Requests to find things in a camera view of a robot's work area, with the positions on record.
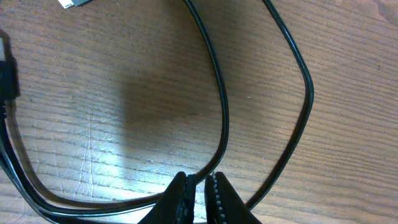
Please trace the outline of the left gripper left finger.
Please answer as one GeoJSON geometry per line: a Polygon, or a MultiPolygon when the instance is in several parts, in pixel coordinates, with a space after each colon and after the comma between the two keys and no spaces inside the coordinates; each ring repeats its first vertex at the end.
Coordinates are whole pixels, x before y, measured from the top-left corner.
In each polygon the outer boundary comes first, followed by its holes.
{"type": "Polygon", "coordinates": [[[195,174],[179,172],[152,210],[139,224],[192,224],[194,219],[195,174]]]}

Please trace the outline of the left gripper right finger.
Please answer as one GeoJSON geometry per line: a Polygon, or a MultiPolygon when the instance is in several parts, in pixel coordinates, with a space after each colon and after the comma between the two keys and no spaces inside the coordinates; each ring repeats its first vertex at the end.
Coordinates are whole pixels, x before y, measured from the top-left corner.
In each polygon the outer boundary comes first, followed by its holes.
{"type": "Polygon", "coordinates": [[[207,224],[261,224],[222,172],[206,177],[205,204],[207,224]]]}

